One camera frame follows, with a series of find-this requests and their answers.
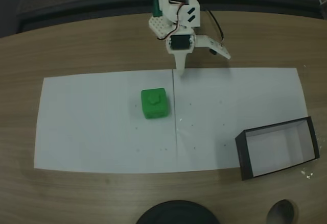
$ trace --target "green cube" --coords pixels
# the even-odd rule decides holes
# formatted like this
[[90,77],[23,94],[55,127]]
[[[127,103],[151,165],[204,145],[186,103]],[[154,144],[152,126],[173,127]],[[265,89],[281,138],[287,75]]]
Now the green cube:
[[168,99],[164,88],[141,92],[142,110],[146,119],[162,118],[169,114]]

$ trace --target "wood grain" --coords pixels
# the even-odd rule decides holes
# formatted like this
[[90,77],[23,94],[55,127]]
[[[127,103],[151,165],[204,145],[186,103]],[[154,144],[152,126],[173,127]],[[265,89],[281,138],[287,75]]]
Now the wood grain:
[[[202,204],[221,223],[265,223],[269,209],[285,198],[297,204],[298,223],[327,222],[327,22],[215,14],[232,59],[196,49],[187,67],[296,67],[320,159],[249,181],[241,181],[238,168],[148,175],[34,169],[44,77],[174,67],[173,56],[147,27],[148,14],[67,23],[0,39],[1,223],[136,223],[147,209],[168,200]],[[217,36],[205,13],[200,31]]]

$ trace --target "green block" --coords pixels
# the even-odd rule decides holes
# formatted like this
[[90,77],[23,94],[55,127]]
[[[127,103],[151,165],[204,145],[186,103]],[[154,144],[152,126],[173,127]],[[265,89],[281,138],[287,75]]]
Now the green block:
[[142,110],[145,118],[162,118],[169,114],[168,99],[164,88],[141,92]]
[[152,15],[154,17],[162,16],[162,11],[159,8],[159,0],[153,0]]

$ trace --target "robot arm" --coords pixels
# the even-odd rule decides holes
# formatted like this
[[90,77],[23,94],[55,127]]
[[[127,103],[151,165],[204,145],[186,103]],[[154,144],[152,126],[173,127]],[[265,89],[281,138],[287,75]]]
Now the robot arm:
[[188,53],[195,47],[208,47],[216,54],[230,59],[227,49],[205,35],[197,36],[193,28],[200,26],[200,5],[197,0],[158,0],[161,16],[152,16],[150,29],[158,39],[166,42],[169,54],[175,56],[176,69],[180,75],[185,68]]

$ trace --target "open box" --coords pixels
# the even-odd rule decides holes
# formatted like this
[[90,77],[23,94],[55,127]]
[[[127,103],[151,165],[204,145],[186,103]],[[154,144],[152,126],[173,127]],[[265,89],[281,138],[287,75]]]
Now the open box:
[[319,158],[311,117],[244,130],[236,145],[243,180]]

